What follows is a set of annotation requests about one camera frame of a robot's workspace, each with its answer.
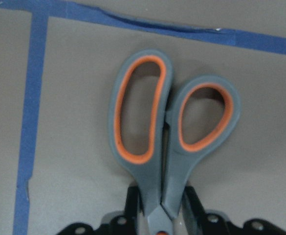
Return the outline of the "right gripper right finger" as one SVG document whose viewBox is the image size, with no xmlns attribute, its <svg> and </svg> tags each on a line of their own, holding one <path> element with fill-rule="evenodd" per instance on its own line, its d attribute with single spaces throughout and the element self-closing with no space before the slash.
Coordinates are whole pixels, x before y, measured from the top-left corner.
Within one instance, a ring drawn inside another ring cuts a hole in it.
<svg viewBox="0 0 286 235">
<path fill-rule="evenodd" d="M 182 215 L 188 235 L 205 234 L 206 211 L 192 186 L 184 189 Z"/>
</svg>

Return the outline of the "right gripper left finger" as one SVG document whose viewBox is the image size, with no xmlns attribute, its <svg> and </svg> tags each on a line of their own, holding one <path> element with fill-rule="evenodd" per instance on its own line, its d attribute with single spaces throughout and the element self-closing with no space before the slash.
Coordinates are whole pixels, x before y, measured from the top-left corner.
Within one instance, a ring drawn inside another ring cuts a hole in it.
<svg viewBox="0 0 286 235">
<path fill-rule="evenodd" d="M 127 198 L 124 208 L 124 216 L 131 220 L 137 220 L 141 213 L 141 197 L 138 186 L 130 186 L 127 190 Z"/>
</svg>

